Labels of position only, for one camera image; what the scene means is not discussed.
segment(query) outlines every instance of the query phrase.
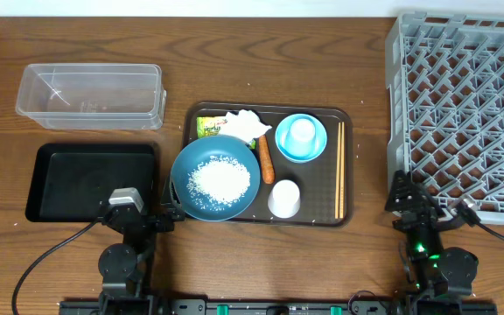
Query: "wooden table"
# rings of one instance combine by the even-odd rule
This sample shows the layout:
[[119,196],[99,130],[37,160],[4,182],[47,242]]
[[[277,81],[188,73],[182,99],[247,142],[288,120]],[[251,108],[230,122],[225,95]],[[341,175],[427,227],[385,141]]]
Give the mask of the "wooden table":
[[[203,100],[336,106],[354,125],[354,216],[343,229],[188,221],[161,235],[154,284],[211,299],[344,299],[406,289],[387,197],[389,18],[0,18],[0,314],[25,269],[82,224],[31,223],[25,202],[37,149],[50,142],[157,143],[164,180],[186,111]],[[168,100],[158,131],[46,130],[15,113],[26,65],[131,62],[162,67]],[[504,234],[504,227],[497,227]],[[119,234],[95,227],[45,259],[18,298],[21,314],[57,314],[64,298],[96,298],[101,252]],[[479,258],[477,298],[504,314],[504,242],[477,228],[444,233]]]

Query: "dish rack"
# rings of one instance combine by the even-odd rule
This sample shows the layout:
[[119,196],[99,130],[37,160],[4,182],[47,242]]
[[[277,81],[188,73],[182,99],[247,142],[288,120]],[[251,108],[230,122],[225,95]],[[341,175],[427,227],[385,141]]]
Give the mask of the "dish rack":
[[442,207],[472,196],[504,225],[504,18],[401,15],[386,38],[388,181],[410,171]]

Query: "green snack package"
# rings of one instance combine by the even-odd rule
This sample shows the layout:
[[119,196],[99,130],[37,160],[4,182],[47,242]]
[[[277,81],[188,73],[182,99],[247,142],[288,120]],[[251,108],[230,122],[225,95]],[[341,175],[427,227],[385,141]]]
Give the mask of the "green snack package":
[[[221,126],[227,123],[225,116],[216,117],[198,117],[196,118],[196,126],[198,131],[198,138],[216,136],[221,130]],[[256,140],[248,145],[250,149],[256,148]]]

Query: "carrot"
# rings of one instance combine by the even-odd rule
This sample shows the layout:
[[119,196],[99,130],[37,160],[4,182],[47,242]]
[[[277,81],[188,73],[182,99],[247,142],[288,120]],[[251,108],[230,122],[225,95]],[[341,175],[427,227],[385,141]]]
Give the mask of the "carrot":
[[266,136],[260,136],[260,167],[262,168],[263,182],[273,184],[276,181],[276,172],[271,163],[270,148],[268,148],[268,139]]

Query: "green light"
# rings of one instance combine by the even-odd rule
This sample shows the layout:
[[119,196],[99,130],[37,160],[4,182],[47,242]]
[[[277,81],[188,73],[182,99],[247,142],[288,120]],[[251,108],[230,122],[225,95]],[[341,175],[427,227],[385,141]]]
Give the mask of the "green light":
[[422,243],[418,243],[416,246],[418,252],[423,253],[425,251],[425,247]]

